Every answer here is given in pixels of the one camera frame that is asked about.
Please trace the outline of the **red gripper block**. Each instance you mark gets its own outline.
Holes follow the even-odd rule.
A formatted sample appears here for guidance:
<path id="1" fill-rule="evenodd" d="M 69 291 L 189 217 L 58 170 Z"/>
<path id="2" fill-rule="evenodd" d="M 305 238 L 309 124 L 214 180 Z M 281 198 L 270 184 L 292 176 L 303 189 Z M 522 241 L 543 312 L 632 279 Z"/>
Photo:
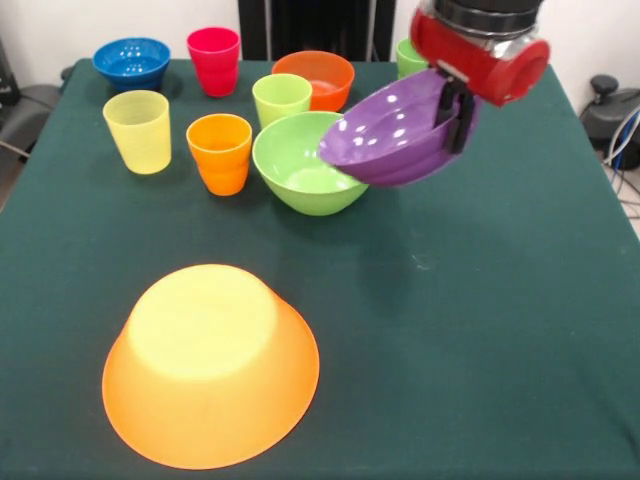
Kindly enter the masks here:
<path id="1" fill-rule="evenodd" d="M 419 5 L 410 41 L 431 66 L 459 79 L 483 100 L 503 106 L 524 98 L 548 65 L 550 45 L 537 33 L 539 11 L 538 5 Z M 475 113 L 473 94 L 458 94 L 453 79 L 443 84 L 434 126 L 452 118 L 449 153 L 461 153 L 466 145 Z"/>

